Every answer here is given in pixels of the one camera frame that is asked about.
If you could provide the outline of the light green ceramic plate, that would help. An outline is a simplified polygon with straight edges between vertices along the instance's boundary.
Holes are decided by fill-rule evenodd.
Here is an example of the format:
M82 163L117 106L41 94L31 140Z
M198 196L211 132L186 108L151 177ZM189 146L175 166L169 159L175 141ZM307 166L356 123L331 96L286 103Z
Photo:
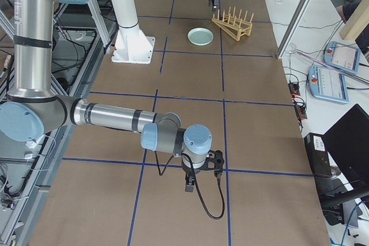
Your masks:
M206 46L213 41L213 33L206 28L194 28L187 34L187 38L193 45Z

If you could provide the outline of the wooden plate rack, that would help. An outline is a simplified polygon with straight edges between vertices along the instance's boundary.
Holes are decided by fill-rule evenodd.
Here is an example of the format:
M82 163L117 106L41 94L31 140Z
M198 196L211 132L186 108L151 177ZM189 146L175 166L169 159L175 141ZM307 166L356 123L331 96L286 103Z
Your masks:
M251 35L253 18L254 13L248 16L247 10L240 9L237 13L236 7L229 7L227 12L223 10L222 13L218 9L213 13L211 20L235 41L240 41L241 37Z

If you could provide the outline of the black box with label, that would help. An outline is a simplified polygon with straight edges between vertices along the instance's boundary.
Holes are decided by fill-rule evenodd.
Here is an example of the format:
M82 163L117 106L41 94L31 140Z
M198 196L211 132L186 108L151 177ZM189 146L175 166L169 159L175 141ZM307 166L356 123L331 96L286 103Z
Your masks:
M304 145L313 175L325 178L332 177L329 156L322 135L308 133L304 137Z

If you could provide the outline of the seated person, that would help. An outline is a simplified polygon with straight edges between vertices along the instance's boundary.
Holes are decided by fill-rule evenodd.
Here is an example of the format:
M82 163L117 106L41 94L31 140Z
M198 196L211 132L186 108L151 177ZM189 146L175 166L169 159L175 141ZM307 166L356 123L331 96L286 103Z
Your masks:
M359 6L360 2L346 3L336 7L338 15L341 17L342 21L346 23L356 8Z

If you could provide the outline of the near blue teach pendant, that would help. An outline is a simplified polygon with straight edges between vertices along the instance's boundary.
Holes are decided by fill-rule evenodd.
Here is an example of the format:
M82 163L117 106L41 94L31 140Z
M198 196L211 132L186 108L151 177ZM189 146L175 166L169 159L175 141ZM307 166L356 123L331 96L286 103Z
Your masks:
M318 98L348 104L348 90L341 73L323 66L312 65L308 72L311 94Z

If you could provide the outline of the blue teach pendant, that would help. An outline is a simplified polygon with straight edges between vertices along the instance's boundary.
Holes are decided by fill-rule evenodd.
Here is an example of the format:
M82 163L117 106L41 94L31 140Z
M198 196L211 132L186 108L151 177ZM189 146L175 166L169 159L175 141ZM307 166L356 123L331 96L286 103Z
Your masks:
M308 72L311 94L318 98L348 104L348 90L341 73L323 66L312 65Z
M337 41L331 41L324 50L324 62L349 73L357 74L361 51Z

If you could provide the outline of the far blue teach pendant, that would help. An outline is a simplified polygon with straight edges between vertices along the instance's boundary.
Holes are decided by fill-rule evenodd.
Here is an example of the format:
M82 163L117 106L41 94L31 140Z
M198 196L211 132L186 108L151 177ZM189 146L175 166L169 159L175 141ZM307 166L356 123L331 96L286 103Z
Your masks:
M331 41L324 50L324 62L349 73L357 74L361 51L337 41Z

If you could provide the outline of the black laptop monitor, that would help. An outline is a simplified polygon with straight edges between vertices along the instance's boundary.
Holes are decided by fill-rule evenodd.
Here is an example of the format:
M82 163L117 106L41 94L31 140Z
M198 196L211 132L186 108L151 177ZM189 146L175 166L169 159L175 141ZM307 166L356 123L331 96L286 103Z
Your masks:
M355 104L323 135L326 150L353 183L353 189L321 199L327 209L356 198L368 197L368 114Z

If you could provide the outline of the aluminium frame post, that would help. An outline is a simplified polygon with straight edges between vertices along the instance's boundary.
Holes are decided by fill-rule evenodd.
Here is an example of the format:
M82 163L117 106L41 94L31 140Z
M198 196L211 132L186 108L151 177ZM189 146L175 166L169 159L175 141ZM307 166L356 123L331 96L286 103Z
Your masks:
M305 13L305 11L307 10L309 3L311 0L300 0L297 8L291 18L291 21L288 25L288 28L282 38L282 41L278 47L278 50L276 52L276 58L277 59L281 59L285 53L285 51L287 50L288 45L290 44L301 20L302 17Z

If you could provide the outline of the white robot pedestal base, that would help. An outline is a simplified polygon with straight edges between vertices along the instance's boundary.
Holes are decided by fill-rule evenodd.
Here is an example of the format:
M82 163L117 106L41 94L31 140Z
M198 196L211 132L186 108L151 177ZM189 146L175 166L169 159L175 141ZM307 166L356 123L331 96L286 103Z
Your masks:
M134 0L111 0L119 31L112 61L115 63L149 64L154 37L147 37L138 22Z

